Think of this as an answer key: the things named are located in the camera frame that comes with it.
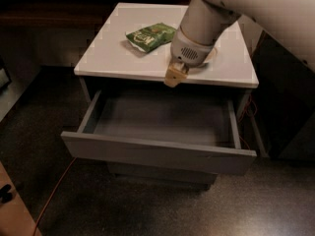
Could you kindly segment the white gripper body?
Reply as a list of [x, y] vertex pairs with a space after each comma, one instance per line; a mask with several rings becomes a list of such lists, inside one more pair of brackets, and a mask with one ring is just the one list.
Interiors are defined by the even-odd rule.
[[213, 45], [202, 45], [190, 40], [182, 29], [176, 31], [170, 45], [172, 58], [188, 67], [201, 66], [213, 49]]

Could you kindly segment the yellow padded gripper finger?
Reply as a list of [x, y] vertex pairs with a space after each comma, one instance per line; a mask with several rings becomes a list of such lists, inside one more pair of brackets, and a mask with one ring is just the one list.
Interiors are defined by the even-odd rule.
[[171, 62], [166, 70], [164, 83], [170, 88], [175, 88], [185, 81], [187, 76], [188, 68], [184, 63]]

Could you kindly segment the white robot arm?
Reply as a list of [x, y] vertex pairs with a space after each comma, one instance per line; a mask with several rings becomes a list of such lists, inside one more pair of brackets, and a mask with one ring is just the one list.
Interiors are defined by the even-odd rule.
[[171, 41], [164, 83], [171, 88], [182, 83], [241, 16], [315, 72], [315, 0], [191, 0]]

